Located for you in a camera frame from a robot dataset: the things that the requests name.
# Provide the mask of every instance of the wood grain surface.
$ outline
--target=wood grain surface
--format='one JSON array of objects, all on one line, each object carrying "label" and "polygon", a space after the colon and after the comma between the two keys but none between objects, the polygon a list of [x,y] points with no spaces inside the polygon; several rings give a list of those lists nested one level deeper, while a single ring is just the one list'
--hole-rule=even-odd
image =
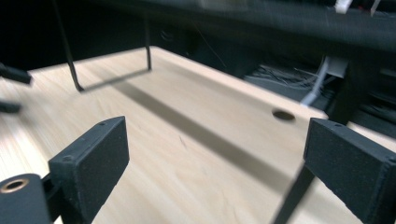
[{"label": "wood grain surface", "polygon": [[[0,114],[0,179],[48,172],[47,161],[97,122],[125,116],[130,163],[94,223],[270,223],[303,161],[309,118],[326,118],[162,49],[32,71],[32,87],[0,82],[20,102]],[[296,120],[275,119],[274,109]],[[351,124],[396,150],[396,143]],[[359,223],[319,181],[291,223]]]}]

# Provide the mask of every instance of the light wood tabletop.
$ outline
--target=light wood tabletop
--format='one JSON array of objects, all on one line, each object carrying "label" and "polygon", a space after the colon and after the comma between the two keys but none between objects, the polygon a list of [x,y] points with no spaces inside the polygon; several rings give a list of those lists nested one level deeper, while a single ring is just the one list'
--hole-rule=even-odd
[{"label": "light wood tabletop", "polygon": [[[47,161],[104,119],[125,116],[130,162],[94,223],[270,223],[303,161],[313,108],[152,48],[31,71],[0,82],[20,102],[0,114],[0,180],[48,173]],[[296,120],[275,119],[274,109]],[[350,124],[385,147],[396,142]],[[360,223],[316,181],[290,223]]]}]

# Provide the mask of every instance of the wooden table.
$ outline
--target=wooden table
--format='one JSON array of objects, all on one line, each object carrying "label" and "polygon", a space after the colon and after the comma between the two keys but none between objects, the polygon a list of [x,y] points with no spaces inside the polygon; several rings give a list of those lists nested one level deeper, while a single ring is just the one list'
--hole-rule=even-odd
[{"label": "wooden table", "polygon": [[[269,223],[302,164],[309,118],[325,115],[162,49],[152,57],[151,72],[142,49],[78,62],[84,86],[107,80],[82,94],[65,64],[32,71],[32,88],[2,80],[0,98],[23,109],[0,114],[0,180],[44,176],[92,125],[123,115],[131,160],[94,223]],[[291,223],[359,221],[317,181]]]}]

